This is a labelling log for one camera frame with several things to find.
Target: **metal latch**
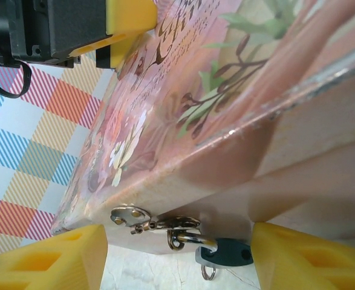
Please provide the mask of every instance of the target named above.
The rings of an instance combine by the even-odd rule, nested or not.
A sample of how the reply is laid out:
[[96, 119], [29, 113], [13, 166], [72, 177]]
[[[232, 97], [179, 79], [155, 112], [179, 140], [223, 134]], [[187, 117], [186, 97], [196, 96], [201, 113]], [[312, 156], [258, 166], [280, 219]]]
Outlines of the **metal latch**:
[[[185, 216], [156, 220], [146, 210], [135, 206], [116, 207], [111, 211], [111, 220], [117, 225], [130, 227], [131, 234], [144, 231], [167, 232], [167, 242], [173, 251], [181, 251], [186, 243], [198, 245], [195, 260], [201, 264], [205, 280], [213, 280], [216, 269], [245, 266], [253, 263], [250, 246], [236, 239], [213, 239], [200, 233], [200, 221]], [[211, 275], [206, 267], [212, 268]]]

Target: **pink decoupage surface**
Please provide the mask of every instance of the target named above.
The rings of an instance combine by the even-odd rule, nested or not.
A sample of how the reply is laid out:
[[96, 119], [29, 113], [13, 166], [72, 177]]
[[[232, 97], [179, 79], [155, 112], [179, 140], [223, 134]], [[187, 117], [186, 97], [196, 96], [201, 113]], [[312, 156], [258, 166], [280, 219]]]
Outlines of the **pink decoupage surface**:
[[[110, 81], [53, 233], [100, 223], [122, 245], [124, 231], [110, 220], [116, 206], [158, 216], [355, 142], [342, 138], [355, 122], [334, 120], [296, 147], [284, 141], [318, 127], [303, 118], [288, 130], [298, 119], [286, 115], [295, 107], [323, 115], [315, 100], [355, 71], [355, 0], [159, 2], [154, 34]], [[336, 127], [341, 135], [331, 134]], [[139, 241], [128, 247], [143, 250]]]

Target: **white surface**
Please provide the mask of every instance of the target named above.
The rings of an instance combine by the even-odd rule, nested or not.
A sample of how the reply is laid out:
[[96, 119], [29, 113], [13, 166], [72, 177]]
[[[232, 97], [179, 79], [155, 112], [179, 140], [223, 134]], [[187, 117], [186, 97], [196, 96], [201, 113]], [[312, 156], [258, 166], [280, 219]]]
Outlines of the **white surface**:
[[253, 265], [219, 269], [212, 281], [205, 281], [195, 253], [156, 256], [109, 245], [101, 289], [257, 290], [259, 282]]

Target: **checkered tablecloth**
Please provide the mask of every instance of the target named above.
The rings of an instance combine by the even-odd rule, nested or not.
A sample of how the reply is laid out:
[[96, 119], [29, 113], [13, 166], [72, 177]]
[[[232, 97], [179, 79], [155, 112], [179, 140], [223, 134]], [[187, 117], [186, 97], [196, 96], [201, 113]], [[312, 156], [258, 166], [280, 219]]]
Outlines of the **checkered tablecloth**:
[[[50, 236], [83, 142], [113, 75], [93, 53], [74, 69], [34, 65], [30, 90], [0, 96], [0, 253]], [[0, 68], [0, 85], [19, 91], [22, 74]]]

